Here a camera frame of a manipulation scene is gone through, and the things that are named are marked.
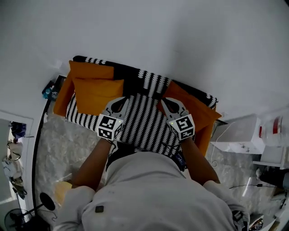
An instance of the white marker cube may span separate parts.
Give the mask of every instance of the white marker cube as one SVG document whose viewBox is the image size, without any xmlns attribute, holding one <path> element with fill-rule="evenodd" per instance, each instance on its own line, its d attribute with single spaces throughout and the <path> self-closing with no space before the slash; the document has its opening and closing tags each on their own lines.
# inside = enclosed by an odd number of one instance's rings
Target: white marker cube
<svg viewBox="0 0 289 231">
<path fill-rule="evenodd" d="M 171 131 L 179 140 L 186 139 L 195 134 L 195 124 L 191 114 L 176 120 L 168 121 L 167 123 L 170 125 Z"/>
<path fill-rule="evenodd" d="M 121 132 L 123 120 L 99 114 L 96 124 L 96 131 L 99 137 L 109 139 L 111 141 Z"/>
</svg>

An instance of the shirt sleeve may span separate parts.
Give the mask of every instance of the shirt sleeve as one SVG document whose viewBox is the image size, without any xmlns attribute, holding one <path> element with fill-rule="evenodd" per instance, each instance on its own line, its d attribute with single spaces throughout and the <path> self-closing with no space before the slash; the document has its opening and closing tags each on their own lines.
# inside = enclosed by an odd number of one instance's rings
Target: shirt sleeve
<svg viewBox="0 0 289 231">
<path fill-rule="evenodd" d="M 207 181 L 204 185 L 204 188 L 209 192 L 213 193 L 215 196 L 223 200 L 233 215 L 233 222 L 238 231 L 248 231 L 250 223 L 250 215 L 231 194 L 230 189 L 224 187 L 221 184 L 217 184 L 214 181 Z"/>
<path fill-rule="evenodd" d="M 81 224 L 83 209 L 93 200 L 94 195 L 95 191 L 87 186 L 70 189 L 65 195 L 53 231 L 83 230 Z"/>
</svg>

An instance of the clothing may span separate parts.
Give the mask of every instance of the clothing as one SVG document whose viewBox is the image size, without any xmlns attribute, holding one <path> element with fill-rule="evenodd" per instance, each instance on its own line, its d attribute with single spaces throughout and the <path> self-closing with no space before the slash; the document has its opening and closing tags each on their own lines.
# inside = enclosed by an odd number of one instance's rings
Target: clothing
<svg viewBox="0 0 289 231">
<path fill-rule="evenodd" d="M 170 158 L 137 152 L 109 166 L 97 193 L 86 186 L 71 189 L 54 230 L 241 231 L 232 212 L 249 222 L 229 189 L 213 181 L 201 186 L 186 179 Z"/>
</svg>

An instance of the orange pillow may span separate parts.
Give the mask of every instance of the orange pillow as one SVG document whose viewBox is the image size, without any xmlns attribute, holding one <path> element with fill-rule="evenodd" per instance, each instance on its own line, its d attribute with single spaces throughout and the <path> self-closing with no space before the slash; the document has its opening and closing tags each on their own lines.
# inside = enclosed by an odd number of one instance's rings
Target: orange pillow
<svg viewBox="0 0 289 231">
<path fill-rule="evenodd" d="M 122 97 L 124 80 L 73 79 L 77 111 L 89 115 L 99 115 L 107 103 Z"/>
<path fill-rule="evenodd" d="M 113 79 L 114 67 L 69 61 L 72 78 Z"/>
<path fill-rule="evenodd" d="M 196 133 L 209 124 L 212 124 L 221 115 L 207 107 L 200 100 L 187 93 L 175 82 L 171 81 L 163 97 L 170 97 L 181 101 L 186 109 L 191 113 Z M 157 105 L 158 109 L 164 113 L 161 101 Z"/>
</svg>

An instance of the tile floor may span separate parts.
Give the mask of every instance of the tile floor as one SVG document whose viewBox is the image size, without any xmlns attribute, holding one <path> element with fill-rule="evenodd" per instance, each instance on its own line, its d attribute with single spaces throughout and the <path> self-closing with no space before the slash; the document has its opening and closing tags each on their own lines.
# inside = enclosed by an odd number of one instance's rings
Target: tile floor
<svg viewBox="0 0 289 231">
<path fill-rule="evenodd" d="M 54 199 L 54 185 L 57 181 L 71 177 L 86 157 L 90 154 L 98 137 L 96 133 L 66 122 L 65 118 L 52 114 L 53 104 L 48 110 L 47 122 L 44 123 L 39 140 L 36 170 L 35 196 L 40 204 L 39 194 L 45 192 Z M 206 158 L 210 161 L 213 146 L 210 145 Z M 218 162 L 215 170 L 220 181 L 228 187 L 246 185 L 251 177 L 251 184 L 257 184 L 255 179 L 256 166 L 252 164 L 254 155 L 221 152 L 215 148 L 213 160 Z M 248 210 L 266 215 L 273 215 L 280 201 L 271 201 L 274 188 L 257 188 L 249 186 L 231 189 Z M 52 213 L 40 211 L 40 215 L 54 226 Z"/>
</svg>

